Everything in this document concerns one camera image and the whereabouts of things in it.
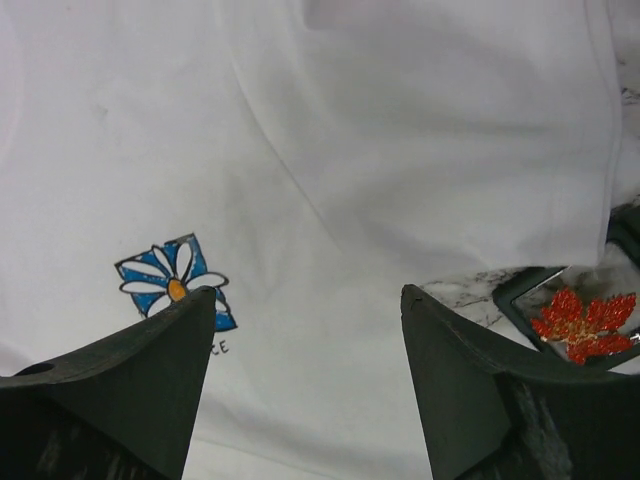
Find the black brooch display box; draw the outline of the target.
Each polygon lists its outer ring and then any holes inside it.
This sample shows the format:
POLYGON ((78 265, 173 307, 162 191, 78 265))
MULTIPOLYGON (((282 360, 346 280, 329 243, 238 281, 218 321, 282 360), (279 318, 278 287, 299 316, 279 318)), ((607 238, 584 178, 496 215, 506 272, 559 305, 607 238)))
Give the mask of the black brooch display box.
POLYGON ((540 316, 557 291, 569 288, 585 306, 596 299, 636 294, 636 307, 619 332, 634 343, 631 349, 613 355, 589 358, 584 365, 610 369, 639 355, 639 208, 627 207, 610 220, 604 255, 595 267, 532 267, 499 285, 492 294, 498 309, 537 350, 571 362, 566 346, 544 342, 531 320, 540 316))

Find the white t-shirt daisy print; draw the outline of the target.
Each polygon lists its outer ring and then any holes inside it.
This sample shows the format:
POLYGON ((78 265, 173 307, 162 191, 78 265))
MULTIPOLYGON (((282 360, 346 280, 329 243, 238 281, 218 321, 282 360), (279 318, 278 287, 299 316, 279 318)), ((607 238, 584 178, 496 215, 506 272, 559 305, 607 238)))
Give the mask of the white t-shirt daisy print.
POLYGON ((595 263, 604 1, 5 1, 1 370, 222 284, 189 479, 424 479, 407 283, 595 263))

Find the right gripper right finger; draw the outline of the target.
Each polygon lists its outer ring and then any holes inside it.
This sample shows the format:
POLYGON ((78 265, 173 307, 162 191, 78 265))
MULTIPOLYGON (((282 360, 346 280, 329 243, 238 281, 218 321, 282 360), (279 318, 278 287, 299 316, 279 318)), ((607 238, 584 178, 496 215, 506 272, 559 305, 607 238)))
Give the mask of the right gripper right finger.
POLYGON ((436 479, 635 479, 639 380, 528 349, 414 285, 402 331, 436 479))

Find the red maple leaf brooch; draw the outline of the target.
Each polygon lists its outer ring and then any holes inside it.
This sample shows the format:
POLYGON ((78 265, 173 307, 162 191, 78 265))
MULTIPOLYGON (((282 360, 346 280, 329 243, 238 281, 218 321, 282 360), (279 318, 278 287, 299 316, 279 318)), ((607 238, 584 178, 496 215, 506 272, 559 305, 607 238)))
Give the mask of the red maple leaf brooch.
POLYGON ((532 319, 531 325, 542 341, 564 343, 568 359, 584 365, 591 357, 632 348, 633 341, 619 330, 635 307, 635 293, 596 298, 585 306, 575 291, 565 288, 540 309, 540 316, 532 319))

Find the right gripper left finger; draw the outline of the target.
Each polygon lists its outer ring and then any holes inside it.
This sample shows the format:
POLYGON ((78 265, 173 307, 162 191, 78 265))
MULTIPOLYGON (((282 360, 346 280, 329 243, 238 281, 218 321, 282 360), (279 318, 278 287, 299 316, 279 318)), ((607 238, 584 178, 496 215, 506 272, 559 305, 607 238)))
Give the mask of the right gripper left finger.
POLYGON ((201 287, 126 329, 2 377, 2 478, 181 478, 216 299, 201 287))

